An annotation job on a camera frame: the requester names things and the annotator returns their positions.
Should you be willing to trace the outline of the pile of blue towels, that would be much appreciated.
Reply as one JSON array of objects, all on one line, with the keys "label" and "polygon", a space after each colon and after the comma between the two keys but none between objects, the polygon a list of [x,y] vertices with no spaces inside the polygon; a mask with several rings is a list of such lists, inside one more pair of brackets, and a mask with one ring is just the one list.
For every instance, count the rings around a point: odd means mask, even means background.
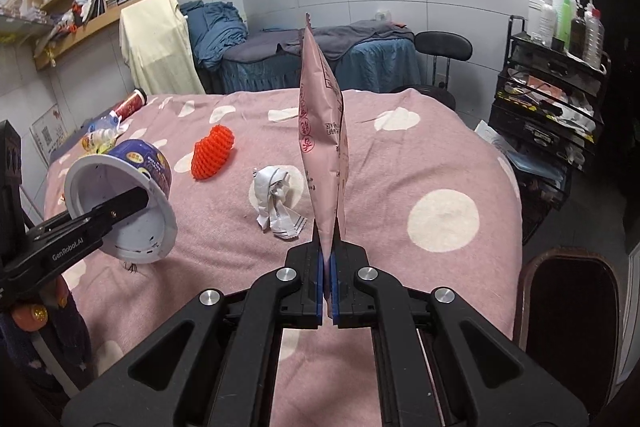
[{"label": "pile of blue towels", "polygon": [[248,30],[231,2],[191,1],[180,5],[180,12],[188,24],[197,69],[217,69],[224,52],[247,39]]}]

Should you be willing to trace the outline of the red cylindrical can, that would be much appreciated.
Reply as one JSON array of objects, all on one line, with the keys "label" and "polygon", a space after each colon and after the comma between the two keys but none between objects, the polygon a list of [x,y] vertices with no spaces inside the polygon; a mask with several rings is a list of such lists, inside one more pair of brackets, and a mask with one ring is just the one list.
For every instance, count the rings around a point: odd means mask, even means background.
[{"label": "red cylindrical can", "polygon": [[111,114],[115,115],[120,121],[124,121],[134,113],[137,113],[139,109],[142,109],[146,103],[148,103],[146,93],[142,89],[136,88],[128,95],[128,98],[125,98],[124,101],[119,102],[111,109]]}]

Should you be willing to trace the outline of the brown trash bin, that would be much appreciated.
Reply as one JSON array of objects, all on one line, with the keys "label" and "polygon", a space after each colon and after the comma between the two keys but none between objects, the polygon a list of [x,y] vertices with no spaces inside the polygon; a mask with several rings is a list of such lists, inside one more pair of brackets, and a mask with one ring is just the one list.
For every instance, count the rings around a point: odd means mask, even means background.
[{"label": "brown trash bin", "polygon": [[611,263],[577,247],[552,248],[525,263],[513,340],[591,417],[600,413],[620,351],[620,284]]}]

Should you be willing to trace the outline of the clear pump bottle red cap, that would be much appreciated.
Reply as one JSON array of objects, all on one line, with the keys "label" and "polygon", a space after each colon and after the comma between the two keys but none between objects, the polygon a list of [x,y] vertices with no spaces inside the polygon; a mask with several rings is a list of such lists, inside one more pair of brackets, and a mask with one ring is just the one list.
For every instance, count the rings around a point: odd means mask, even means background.
[{"label": "clear pump bottle red cap", "polygon": [[604,27],[601,12],[594,6],[594,0],[588,0],[585,12],[585,46],[582,59],[592,68],[601,68]]}]

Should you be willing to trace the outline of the pink polka dot bed cover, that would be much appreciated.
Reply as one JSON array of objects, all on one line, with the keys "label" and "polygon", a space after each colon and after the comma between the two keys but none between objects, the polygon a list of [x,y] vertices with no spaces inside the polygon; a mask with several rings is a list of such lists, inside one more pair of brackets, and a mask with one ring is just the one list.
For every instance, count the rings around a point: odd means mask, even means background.
[{"label": "pink polka dot bed cover", "polygon": [[[344,95],[349,173],[341,233],[404,285],[454,288],[497,329],[513,329],[521,202],[509,163],[452,110],[413,91]],[[225,294],[283,265],[285,219],[314,219],[294,89],[159,95],[127,135],[169,161],[178,234],[152,265],[96,253],[65,278],[102,374],[205,288]],[[283,335],[276,426],[376,426],[368,332],[324,322]]]}]

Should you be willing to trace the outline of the massage bed with blue cover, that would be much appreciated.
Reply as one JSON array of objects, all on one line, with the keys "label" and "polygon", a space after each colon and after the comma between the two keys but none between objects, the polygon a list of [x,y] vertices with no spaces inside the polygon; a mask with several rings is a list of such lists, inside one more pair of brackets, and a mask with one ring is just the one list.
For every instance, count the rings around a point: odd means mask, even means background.
[{"label": "massage bed with blue cover", "polygon": [[213,93],[269,91],[299,86],[305,67],[317,61],[343,90],[388,93],[421,80],[414,33],[380,20],[342,26],[263,30],[250,35],[221,26],[200,37],[196,66],[213,77]]}]

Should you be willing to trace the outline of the cream cloth on rack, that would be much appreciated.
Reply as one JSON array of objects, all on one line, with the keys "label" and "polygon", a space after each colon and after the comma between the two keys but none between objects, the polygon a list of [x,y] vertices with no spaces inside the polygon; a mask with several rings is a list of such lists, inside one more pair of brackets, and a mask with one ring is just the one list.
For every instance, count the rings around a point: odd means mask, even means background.
[{"label": "cream cloth on rack", "polygon": [[134,85],[151,94],[204,94],[178,0],[141,0],[120,11],[119,44]]}]

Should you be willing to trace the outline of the black stool chair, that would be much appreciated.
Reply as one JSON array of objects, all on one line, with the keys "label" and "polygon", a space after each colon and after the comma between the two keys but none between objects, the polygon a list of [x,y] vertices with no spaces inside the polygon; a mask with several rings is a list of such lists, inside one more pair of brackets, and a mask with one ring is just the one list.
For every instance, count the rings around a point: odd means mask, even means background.
[{"label": "black stool chair", "polygon": [[[437,102],[451,110],[456,110],[456,99],[448,90],[450,78],[450,66],[452,61],[467,62],[473,55],[472,42],[458,34],[448,31],[421,31],[414,36],[414,48],[416,52],[428,55],[432,62],[431,84],[407,84],[393,90],[393,93],[413,89],[419,93],[434,98]],[[446,60],[446,72],[443,80],[438,80],[437,60]]]}]

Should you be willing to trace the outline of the green lotion bottle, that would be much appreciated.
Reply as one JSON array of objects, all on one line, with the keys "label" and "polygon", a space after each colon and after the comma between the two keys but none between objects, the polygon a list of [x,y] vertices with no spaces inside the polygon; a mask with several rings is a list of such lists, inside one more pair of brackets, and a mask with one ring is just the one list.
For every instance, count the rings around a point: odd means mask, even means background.
[{"label": "green lotion bottle", "polygon": [[556,38],[564,44],[564,50],[570,47],[570,32],[577,11],[576,0],[561,0],[558,15],[558,31]]}]

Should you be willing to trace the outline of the small yogurt bottle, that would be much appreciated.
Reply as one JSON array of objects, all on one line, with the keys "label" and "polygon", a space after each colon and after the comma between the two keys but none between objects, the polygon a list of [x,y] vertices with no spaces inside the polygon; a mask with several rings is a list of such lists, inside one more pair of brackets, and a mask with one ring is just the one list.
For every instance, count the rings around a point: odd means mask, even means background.
[{"label": "small yogurt bottle", "polygon": [[115,146],[128,127],[128,122],[122,122],[116,114],[108,114],[89,124],[80,143],[87,154],[104,154]]}]

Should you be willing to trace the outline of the purple instant noodle cup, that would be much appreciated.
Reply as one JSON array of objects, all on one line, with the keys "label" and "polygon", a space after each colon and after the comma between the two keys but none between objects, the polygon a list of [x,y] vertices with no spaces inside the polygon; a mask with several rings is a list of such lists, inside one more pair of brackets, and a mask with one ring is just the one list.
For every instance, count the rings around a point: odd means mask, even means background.
[{"label": "purple instant noodle cup", "polygon": [[66,209],[73,218],[101,211],[108,222],[101,249],[119,260],[148,265],[168,256],[178,225],[169,204],[171,171],[148,142],[128,139],[105,154],[79,158],[66,173]]}]

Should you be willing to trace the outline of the dark brown pump bottle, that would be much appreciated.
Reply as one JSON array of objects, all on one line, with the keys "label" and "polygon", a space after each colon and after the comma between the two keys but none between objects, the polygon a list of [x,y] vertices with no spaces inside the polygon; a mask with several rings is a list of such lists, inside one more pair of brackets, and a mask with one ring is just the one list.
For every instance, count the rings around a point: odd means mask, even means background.
[{"label": "dark brown pump bottle", "polygon": [[570,24],[570,44],[568,53],[574,57],[582,58],[585,49],[586,20],[585,7],[582,0],[576,0],[576,13]]}]

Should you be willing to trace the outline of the black storage trolley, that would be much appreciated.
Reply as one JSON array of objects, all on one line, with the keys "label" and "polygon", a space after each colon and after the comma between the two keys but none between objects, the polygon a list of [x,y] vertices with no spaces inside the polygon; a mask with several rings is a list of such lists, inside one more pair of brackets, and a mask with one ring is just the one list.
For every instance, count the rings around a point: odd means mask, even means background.
[{"label": "black storage trolley", "polygon": [[511,160],[523,207],[559,210],[572,176],[596,161],[604,129],[599,102],[606,69],[547,48],[512,15],[489,126],[516,150]]}]

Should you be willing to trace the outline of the pink snack pouch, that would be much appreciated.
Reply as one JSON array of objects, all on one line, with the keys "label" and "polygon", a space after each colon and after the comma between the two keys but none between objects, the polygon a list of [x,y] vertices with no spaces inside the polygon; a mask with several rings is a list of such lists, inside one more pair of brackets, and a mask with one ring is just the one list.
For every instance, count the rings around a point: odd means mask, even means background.
[{"label": "pink snack pouch", "polygon": [[344,233],[345,187],[348,180],[348,138],[344,98],[319,43],[306,21],[302,33],[299,80],[298,144],[314,210],[323,269],[323,294],[334,300],[331,254]]}]

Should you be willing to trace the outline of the white pump bottle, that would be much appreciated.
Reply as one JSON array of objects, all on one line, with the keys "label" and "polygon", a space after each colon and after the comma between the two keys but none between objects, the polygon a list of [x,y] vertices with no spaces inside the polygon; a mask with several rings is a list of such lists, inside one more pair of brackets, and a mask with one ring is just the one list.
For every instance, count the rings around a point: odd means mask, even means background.
[{"label": "white pump bottle", "polygon": [[552,0],[544,0],[544,4],[540,10],[538,24],[538,40],[546,47],[552,47],[552,41],[555,37],[556,19],[558,13],[553,7]]}]

